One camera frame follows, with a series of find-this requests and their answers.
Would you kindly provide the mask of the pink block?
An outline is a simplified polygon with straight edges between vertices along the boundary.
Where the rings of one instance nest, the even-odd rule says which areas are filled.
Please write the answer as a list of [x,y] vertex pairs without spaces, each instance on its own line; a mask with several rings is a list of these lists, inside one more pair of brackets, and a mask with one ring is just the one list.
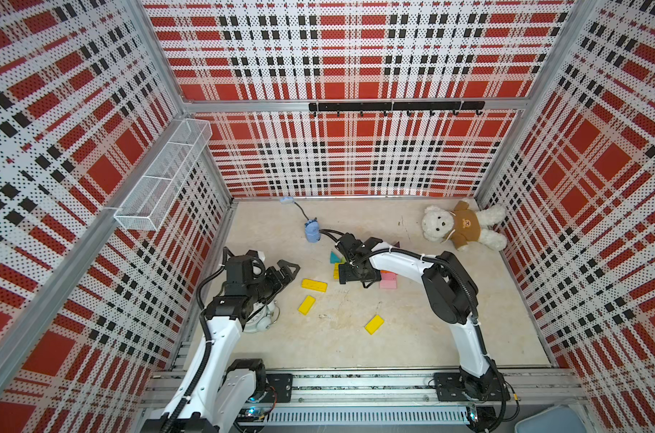
[[381,272],[381,277],[383,281],[396,281],[397,280],[397,274],[393,274],[392,272]]
[[382,289],[382,290],[396,290],[397,289],[397,281],[396,280],[380,281],[379,288]]

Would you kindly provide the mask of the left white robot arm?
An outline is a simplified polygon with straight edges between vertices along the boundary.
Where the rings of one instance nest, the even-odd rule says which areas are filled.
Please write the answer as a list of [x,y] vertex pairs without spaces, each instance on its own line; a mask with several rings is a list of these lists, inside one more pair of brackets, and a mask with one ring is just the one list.
[[195,288],[201,341],[176,393],[145,420],[144,432],[228,432],[242,407],[270,395],[278,402],[260,358],[233,359],[243,333],[268,330],[281,312],[276,297],[300,271],[284,260],[266,266],[264,255],[223,250],[221,264]]

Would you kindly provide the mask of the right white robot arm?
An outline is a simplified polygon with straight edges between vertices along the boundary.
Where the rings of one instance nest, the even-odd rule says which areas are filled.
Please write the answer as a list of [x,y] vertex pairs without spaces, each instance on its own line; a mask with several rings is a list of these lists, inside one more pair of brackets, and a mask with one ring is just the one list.
[[337,238],[335,247],[345,259],[338,268],[342,284],[359,281],[368,288],[384,272],[421,284],[432,312],[450,327],[459,354],[461,393],[468,400],[485,401],[502,384],[479,324],[477,285],[455,254],[417,254],[375,237],[362,242],[349,233]]

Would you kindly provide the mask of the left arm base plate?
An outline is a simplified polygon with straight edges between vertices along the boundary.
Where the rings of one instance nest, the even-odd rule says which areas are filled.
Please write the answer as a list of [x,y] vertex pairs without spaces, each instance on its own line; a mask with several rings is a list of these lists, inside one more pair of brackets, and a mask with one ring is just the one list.
[[291,401],[294,376],[291,373],[270,373],[256,387],[257,393],[249,399],[251,403],[289,403]]

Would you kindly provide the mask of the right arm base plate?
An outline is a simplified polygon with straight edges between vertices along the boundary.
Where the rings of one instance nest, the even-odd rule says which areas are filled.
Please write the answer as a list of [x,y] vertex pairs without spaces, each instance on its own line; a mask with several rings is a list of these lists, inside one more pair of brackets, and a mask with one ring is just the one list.
[[435,373],[433,386],[440,402],[507,402],[509,391],[489,369],[482,377],[459,370],[453,373]]

